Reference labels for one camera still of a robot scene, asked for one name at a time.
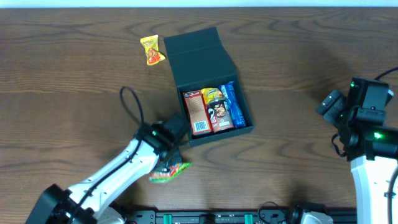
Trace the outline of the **green Haribo candy bag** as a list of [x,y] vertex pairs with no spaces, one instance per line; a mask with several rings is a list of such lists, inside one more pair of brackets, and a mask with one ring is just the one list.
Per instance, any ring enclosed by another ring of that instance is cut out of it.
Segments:
[[189,168],[192,164],[189,162],[178,162],[169,166],[156,167],[149,174],[149,181],[152,183],[167,183],[174,178],[178,177]]

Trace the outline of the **red cardboard carton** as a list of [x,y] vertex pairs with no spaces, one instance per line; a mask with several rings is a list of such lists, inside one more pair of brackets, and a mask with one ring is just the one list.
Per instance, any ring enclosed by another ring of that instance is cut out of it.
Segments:
[[192,136],[213,134],[213,128],[200,90],[183,93],[183,99],[192,127]]

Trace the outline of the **dark snack can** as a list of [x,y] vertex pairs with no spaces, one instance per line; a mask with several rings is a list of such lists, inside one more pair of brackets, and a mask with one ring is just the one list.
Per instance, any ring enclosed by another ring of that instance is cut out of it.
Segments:
[[207,104],[207,109],[210,123],[215,134],[234,129],[233,120],[226,100],[211,101]]

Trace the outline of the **black gift box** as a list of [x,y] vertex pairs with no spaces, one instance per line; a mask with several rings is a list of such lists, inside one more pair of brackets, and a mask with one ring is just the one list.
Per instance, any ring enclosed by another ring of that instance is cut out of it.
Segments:
[[223,47],[215,27],[166,37],[164,45],[174,76],[180,108],[185,119],[189,119],[188,109],[183,99],[185,92],[218,87],[233,82],[235,96],[246,122],[244,128],[219,134],[194,136],[192,132],[189,132],[188,140],[191,146],[247,134],[254,129],[238,70]]

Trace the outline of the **yellow orange snack packet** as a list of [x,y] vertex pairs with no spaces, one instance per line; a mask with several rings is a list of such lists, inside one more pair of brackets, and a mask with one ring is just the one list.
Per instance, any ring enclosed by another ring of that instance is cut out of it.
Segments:
[[224,96],[219,88],[203,88],[201,89],[203,100],[205,104],[209,104],[212,101],[223,99]]

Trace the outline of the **blue cookie pack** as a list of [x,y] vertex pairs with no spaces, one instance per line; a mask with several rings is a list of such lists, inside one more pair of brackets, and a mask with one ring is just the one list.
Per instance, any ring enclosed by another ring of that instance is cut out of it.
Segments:
[[218,88],[221,90],[231,113],[231,118],[235,128],[245,128],[247,126],[246,120],[244,119],[243,112],[240,109],[237,101],[236,93],[234,90],[234,81],[230,81],[227,84],[220,85]]

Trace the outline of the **yellow red snack packet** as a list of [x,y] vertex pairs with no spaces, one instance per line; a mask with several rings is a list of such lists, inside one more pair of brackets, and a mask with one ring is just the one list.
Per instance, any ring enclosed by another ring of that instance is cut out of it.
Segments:
[[165,60],[165,56],[159,52],[159,36],[157,34],[141,38],[140,43],[146,52],[147,65],[155,65]]

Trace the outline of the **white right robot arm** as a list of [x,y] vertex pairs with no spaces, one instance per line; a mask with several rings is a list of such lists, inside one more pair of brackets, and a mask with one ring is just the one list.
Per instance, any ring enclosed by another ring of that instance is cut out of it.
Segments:
[[397,129],[384,124],[391,90],[345,96],[332,91],[317,113],[332,124],[350,164],[358,223],[397,223]]

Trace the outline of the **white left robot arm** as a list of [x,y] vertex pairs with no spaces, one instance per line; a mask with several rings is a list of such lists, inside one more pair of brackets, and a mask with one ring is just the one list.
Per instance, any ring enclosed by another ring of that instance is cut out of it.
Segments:
[[189,125],[176,120],[144,124],[129,145],[99,171],[66,190],[53,184],[39,197],[27,223],[98,223],[131,184],[145,175],[165,182],[180,172],[178,144]]

